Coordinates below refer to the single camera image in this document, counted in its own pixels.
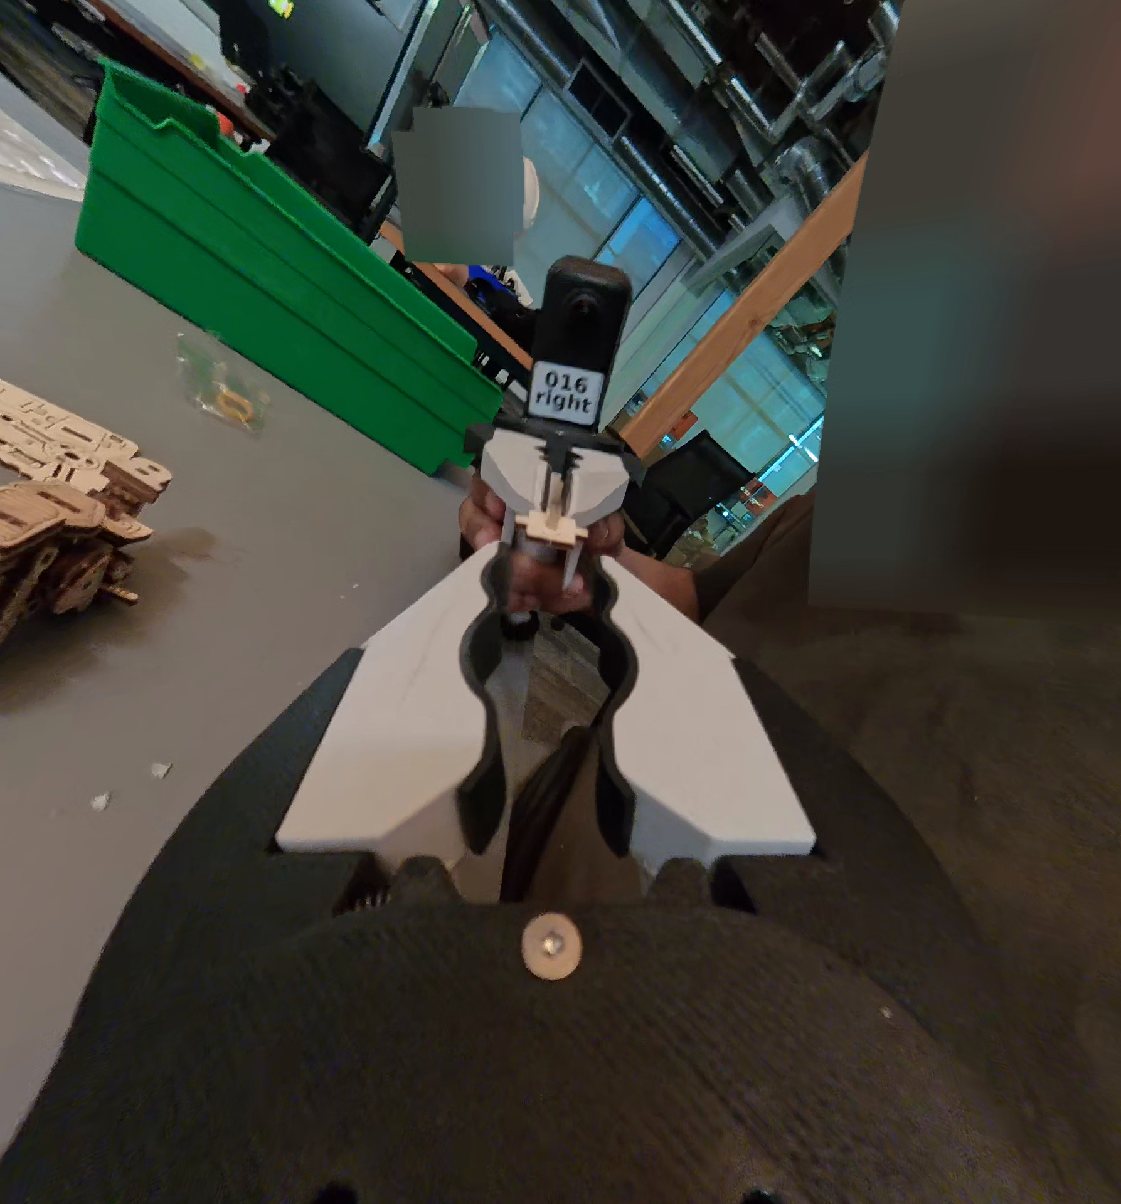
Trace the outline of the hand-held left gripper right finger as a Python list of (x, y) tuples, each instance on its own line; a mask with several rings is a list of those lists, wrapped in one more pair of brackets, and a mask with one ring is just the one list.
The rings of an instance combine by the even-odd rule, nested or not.
[(736, 658), (626, 569), (591, 572), (598, 669), (598, 829), (658, 871), (728, 855), (804, 855), (816, 836)]

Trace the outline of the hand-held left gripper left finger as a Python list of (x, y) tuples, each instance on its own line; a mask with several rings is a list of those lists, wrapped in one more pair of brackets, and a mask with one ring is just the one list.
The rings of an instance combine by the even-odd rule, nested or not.
[(492, 843), (506, 766), (488, 690), (507, 556), (490, 544), (373, 634), (276, 833), (282, 851), (455, 864)]

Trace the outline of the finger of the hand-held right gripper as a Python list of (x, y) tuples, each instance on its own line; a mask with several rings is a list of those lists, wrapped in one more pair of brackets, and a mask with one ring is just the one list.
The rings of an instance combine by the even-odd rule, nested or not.
[(564, 513), (565, 478), (551, 465), (548, 443), (536, 434), (493, 434), (480, 452), (479, 474), (503, 504), (501, 543), (512, 544), (515, 516)]
[(573, 544), (565, 556), (565, 593), (583, 589), (578, 580), (583, 553), (617, 560), (626, 549), (621, 504), (629, 482), (621, 454), (587, 447), (568, 451), (565, 520)]

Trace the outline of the wooden puzzle model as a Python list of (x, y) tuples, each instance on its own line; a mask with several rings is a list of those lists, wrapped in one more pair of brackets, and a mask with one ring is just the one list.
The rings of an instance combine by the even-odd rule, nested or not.
[(152, 530), (114, 501), (56, 480), (0, 486), (0, 647), (27, 618), (135, 602), (130, 548)]

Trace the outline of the person's right forearm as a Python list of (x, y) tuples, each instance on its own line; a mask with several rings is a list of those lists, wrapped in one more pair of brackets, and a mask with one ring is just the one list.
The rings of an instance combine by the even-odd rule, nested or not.
[(697, 574), (692, 569), (658, 561), (623, 547), (616, 562), (690, 621), (701, 623)]

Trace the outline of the person's right hand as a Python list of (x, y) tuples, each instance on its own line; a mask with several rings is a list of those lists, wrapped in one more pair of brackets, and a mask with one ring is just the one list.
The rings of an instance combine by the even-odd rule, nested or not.
[[(459, 509), (462, 540), (474, 550), (501, 541), (506, 505), (477, 476)], [(510, 544), (507, 609), (511, 612), (542, 611), (552, 615), (587, 610), (592, 601), (590, 572), (599, 557), (617, 558), (627, 549), (619, 513), (594, 522), (582, 545), (578, 566), (565, 578), (564, 557), (543, 547), (530, 550), (526, 543)]]

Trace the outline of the black office chair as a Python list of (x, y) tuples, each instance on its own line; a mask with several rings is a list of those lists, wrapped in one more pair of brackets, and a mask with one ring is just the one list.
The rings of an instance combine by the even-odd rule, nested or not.
[(658, 459), (622, 501), (629, 549), (662, 560), (692, 523), (751, 480), (754, 473), (707, 430)]

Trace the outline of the wooden beam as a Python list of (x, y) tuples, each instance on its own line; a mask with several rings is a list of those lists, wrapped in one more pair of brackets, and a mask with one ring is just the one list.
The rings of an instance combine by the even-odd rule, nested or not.
[(749, 282), (627, 421), (621, 436), (638, 458), (647, 456), (658, 446), (661, 438), (851, 234), (867, 158), (867, 153), (860, 156), (760, 274)]

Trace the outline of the clear bag of rubber bands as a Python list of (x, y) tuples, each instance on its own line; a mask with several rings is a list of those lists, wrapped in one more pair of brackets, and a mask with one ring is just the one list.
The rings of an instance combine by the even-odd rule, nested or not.
[(175, 336), (175, 375), (184, 398), (220, 423), (249, 434), (263, 430), (269, 398), (241, 358), (201, 330)]

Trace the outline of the green plastic bin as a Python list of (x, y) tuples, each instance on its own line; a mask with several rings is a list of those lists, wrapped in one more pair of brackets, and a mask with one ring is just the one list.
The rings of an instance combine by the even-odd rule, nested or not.
[(421, 472), (470, 465), (477, 339), (214, 110), (99, 64), (74, 247)]

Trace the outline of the wooden sheet with round holes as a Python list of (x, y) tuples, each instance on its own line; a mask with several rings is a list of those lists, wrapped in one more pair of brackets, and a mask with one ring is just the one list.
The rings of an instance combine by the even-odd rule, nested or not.
[(55, 480), (136, 514), (171, 481), (138, 445), (0, 379), (0, 465), (25, 480)]

